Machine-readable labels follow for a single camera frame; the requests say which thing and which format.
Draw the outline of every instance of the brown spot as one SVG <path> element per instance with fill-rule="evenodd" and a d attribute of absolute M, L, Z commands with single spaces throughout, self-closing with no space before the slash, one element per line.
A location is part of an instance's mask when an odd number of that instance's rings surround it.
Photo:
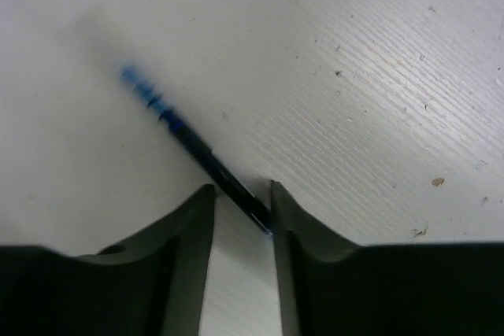
<path fill-rule="evenodd" d="M 442 177 L 437 177 L 431 181 L 433 186 L 442 186 L 444 184 L 444 179 Z"/>
<path fill-rule="evenodd" d="M 415 228 L 413 230 L 413 239 L 418 238 L 419 236 L 424 236 L 425 234 L 427 234 L 427 229 L 428 229 L 428 226 L 425 226 L 423 228 Z"/>

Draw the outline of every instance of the pen barrel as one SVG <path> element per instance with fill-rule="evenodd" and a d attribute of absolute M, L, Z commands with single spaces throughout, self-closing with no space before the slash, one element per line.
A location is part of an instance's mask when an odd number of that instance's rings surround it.
<path fill-rule="evenodd" d="M 243 212 L 266 234 L 271 234 L 268 208 L 230 173 L 192 128 L 173 109 L 163 112 L 159 119 L 167 123 L 170 133 Z"/>

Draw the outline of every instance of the wood grain surface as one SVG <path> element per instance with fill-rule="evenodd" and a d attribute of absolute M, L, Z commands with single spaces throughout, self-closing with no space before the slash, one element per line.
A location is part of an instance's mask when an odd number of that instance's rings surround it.
<path fill-rule="evenodd" d="M 208 178 L 84 59 L 102 6 L 217 154 L 361 244 L 504 237 L 504 0 L 0 0 L 0 242 L 92 253 Z M 202 335 L 280 335 L 272 246 L 220 198 Z"/>

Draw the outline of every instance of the white table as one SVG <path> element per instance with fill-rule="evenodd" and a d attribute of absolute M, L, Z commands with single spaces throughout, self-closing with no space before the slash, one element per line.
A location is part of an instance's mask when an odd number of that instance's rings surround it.
<path fill-rule="evenodd" d="M 96 5 L 258 193 L 362 244 L 504 236 L 503 0 L 0 2 L 1 243 L 94 253 L 209 181 L 61 37 Z M 220 198 L 201 334 L 280 335 L 278 306 L 270 242 Z"/>

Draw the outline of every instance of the dark blue pen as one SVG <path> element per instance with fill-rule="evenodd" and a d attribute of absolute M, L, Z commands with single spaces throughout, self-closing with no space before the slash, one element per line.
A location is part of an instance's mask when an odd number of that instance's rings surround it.
<path fill-rule="evenodd" d="M 252 195 L 240 181 L 213 155 L 212 150 L 175 111 L 167 105 L 154 85 L 134 66 L 125 65 L 120 70 L 121 81 L 156 112 L 160 121 L 166 122 L 169 132 L 185 150 L 203 167 L 215 183 L 240 209 L 266 234 L 271 235 L 271 216 L 268 208 Z"/>

